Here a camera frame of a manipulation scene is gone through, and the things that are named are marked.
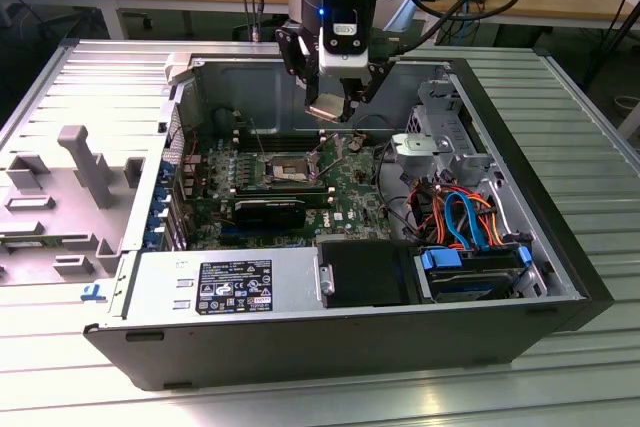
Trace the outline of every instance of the blue release tab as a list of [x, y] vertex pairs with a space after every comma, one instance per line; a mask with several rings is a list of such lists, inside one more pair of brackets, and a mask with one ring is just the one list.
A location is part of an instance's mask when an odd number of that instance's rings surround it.
[[462, 259], [457, 250], [453, 249], [433, 249], [430, 251], [433, 262], [438, 268], [451, 269], [462, 267]]
[[531, 267], [531, 264], [533, 264], [533, 258], [531, 257], [531, 252], [529, 252], [529, 249], [522, 245], [518, 247], [518, 254], [520, 255], [520, 258], [522, 259], [524, 265], [526, 265], [527, 267]]
[[422, 267], [424, 270], [431, 270], [435, 267], [433, 265], [433, 259], [431, 258], [431, 251], [425, 250], [420, 256], [420, 259], [422, 260]]
[[106, 295], [103, 293], [103, 289], [100, 284], [89, 284], [82, 291], [82, 295], [80, 295], [80, 300], [83, 302], [87, 300], [95, 300], [95, 301], [104, 301], [107, 300]]

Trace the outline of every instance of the warning label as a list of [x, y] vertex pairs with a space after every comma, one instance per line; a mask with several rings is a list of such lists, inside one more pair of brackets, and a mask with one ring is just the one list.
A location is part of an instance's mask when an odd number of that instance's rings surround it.
[[196, 311], [200, 315], [273, 310], [271, 261], [200, 264]]

